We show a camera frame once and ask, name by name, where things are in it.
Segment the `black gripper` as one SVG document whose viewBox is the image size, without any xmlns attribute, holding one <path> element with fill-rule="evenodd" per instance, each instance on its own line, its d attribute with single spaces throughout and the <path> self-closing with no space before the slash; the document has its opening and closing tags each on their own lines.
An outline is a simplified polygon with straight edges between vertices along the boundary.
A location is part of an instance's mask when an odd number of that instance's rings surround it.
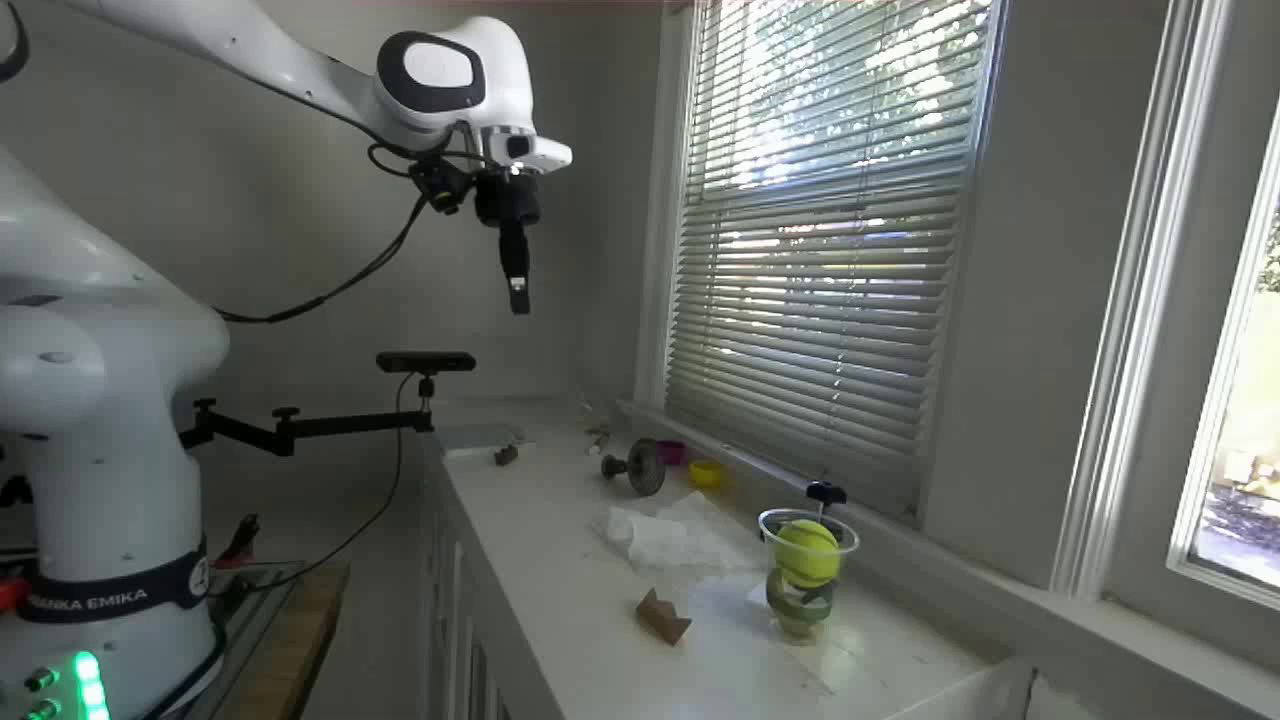
<svg viewBox="0 0 1280 720">
<path fill-rule="evenodd" d="M 507 306 L 511 314 L 530 312 L 526 282 L 526 225 L 540 220 L 537 178 L 530 177 L 481 177 L 477 178 L 477 220 L 501 233 L 501 269 L 507 271 Z"/>
</svg>

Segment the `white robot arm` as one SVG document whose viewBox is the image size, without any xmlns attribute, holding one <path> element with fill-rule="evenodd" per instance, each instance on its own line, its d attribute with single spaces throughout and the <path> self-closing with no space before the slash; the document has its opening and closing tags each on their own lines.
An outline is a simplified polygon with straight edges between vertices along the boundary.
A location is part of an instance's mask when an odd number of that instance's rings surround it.
<svg viewBox="0 0 1280 720">
<path fill-rule="evenodd" d="M 256 0 L 68 0 L 168 40 L 402 150 L 419 198 L 472 198 L 523 312 L 537 184 L 571 149 L 530 119 L 511 25 L 396 31 L 367 72 L 289 34 Z M 224 664 L 208 609 L 200 467 L 171 400 L 213 375 L 227 314 L 0 167 L 0 426 L 19 442 L 36 572 L 4 619 L 4 720 L 162 720 Z"/>
</svg>

